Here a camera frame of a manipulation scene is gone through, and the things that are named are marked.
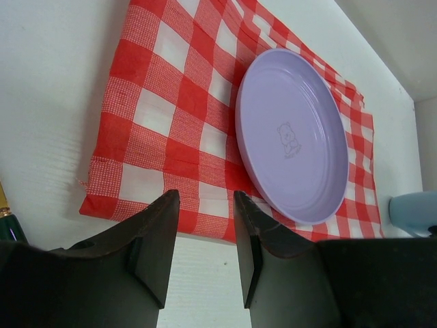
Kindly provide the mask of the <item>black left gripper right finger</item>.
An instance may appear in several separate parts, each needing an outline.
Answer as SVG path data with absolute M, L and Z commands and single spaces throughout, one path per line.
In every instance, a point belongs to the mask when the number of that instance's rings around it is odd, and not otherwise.
M 234 193 L 253 327 L 435 327 L 436 239 L 312 242 Z

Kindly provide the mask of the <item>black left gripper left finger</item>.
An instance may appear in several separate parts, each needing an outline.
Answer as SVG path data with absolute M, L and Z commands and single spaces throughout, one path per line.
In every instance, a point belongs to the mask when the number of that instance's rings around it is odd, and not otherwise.
M 180 196 L 68 249 L 1 242 L 2 327 L 155 327 L 167 298 Z

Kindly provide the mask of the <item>purple plastic plate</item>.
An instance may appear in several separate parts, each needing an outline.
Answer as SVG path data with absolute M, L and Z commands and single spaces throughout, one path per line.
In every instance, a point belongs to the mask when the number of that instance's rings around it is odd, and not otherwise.
M 235 124 L 245 169 L 271 207 L 305 225 L 337 212 L 349 175 L 346 132 L 329 86 L 303 57 L 258 55 L 238 89 Z

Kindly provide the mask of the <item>light blue mug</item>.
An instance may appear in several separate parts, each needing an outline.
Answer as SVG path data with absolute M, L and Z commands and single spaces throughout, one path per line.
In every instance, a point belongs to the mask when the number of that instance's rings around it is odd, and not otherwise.
M 391 198 L 389 218 L 393 226 L 413 237 L 436 237 L 436 191 Z

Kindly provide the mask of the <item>gold knife green handle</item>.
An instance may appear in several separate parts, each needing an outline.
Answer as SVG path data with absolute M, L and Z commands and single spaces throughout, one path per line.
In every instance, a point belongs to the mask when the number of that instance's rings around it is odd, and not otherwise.
M 28 243 L 18 218 L 12 212 L 0 184 L 0 238 L 2 241 Z

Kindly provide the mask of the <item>red white checkered cloth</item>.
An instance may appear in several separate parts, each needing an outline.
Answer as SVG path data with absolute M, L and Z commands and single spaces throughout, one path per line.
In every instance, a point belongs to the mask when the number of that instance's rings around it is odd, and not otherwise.
M 131 1 L 102 102 L 82 215 L 123 221 L 170 189 L 178 230 L 234 242 L 233 195 L 246 191 L 280 222 L 238 154 L 234 108 L 244 71 L 273 48 L 302 55 L 327 82 L 346 129 L 346 198 L 302 236 L 382 236 L 373 178 L 373 118 L 363 95 L 257 1 Z

